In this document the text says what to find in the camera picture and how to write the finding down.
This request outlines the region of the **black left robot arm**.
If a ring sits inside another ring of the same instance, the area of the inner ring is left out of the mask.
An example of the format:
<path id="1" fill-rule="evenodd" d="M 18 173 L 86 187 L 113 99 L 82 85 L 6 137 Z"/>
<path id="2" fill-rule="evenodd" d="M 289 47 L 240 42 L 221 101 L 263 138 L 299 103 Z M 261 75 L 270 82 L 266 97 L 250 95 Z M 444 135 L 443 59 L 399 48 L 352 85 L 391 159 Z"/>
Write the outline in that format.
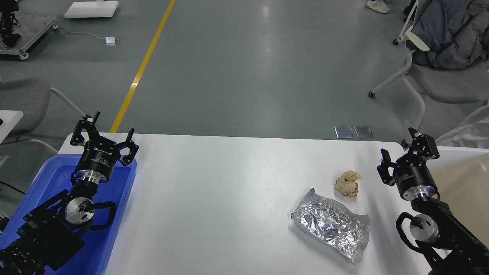
<path id="1" fill-rule="evenodd" d="M 58 270 L 82 247 L 88 230 L 103 230 L 115 220 L 117 204 L 93 202 L 99 185 L 110 180 L 117 162 L 132 163 L 139 146 L 131 128 L 123 142 L 101 136 L 96 128 L 100 112 L 86 115 L 75 126 L 70 144 L 84 151 L 71 174 L 71 190 L 63 190 L 23 216 L 19 238 L 1 250 L 2 275 L 43 275 L 45 267 Z"/>

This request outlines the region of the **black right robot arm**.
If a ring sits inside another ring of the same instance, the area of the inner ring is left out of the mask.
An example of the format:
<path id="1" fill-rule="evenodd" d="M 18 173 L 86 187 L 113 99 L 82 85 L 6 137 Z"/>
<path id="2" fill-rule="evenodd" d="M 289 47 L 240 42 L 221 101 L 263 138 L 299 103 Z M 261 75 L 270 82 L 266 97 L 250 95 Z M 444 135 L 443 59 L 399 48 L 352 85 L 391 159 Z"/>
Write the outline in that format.
<path id="1" fill-rule="evenodd" d="M 381 181 L 396 186 L 402 199 L 418 212 L 402 212 L 396 229 L 402 242 L 428 262 L 430 275 L 487 275 L 488 248 L 450 211 L 439 194 L 426 162 L 439 158 L 435 139 L 410 127 L 411 143 L 402 142 L 406 153 L 393 162 L 381 149 L 377 172 Z"/>

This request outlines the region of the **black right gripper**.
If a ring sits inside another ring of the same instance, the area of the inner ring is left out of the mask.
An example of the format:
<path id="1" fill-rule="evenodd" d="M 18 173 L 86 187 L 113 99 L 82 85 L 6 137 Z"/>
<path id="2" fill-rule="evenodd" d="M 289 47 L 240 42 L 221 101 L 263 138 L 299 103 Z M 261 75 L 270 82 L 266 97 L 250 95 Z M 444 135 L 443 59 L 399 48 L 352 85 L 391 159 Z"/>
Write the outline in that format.
<path id="1" fill-rule="evenodd" d="M 400 197 L 405 201 L 432 197 L 438 193 L 438 187 L 426 161 L 440 157 L 435 139 L 414 128 L 408 128 L 408 131 L 412 142 L 408 143 L 405 139 L 402 141 L 402 147 L 406 151 L 402 156 L 403 162 L 392 162 L 388 150 L 382 148 L 377 172 L 384 184 L 397 186 Z"/>

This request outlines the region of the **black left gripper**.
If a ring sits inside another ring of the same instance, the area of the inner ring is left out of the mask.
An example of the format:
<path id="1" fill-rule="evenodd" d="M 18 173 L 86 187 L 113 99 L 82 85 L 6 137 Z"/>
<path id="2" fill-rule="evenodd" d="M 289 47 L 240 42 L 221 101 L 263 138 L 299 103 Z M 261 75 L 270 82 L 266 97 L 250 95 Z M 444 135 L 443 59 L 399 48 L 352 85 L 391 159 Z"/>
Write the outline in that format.
<path id="1" fill-rule="evenodd" d="M 139 146 L 133 141 L 135 129 L 131 128 L 126 140 L 120 143 L 109 139 L 100 139 L 101 136 L 96 128 L 96 122 L 100 112 L 96 112 L 94 117 L 86 115 L 75 126 L 72 133 L 70 144 L 72 146 L 84 146 L 84 153 L 75 168 L 77 176 L 85 176 L 89 171 L 94 171 L 101 175 L 100 183 L 110 180 L 110 176 L 118 160 L 124 167 L 127 167 L 134 160 Z M 86 130 L 89 141 L 86 143 L 82 130 Z M 119 157 L 122 149 L 129 148 L 129 153 Z"/>

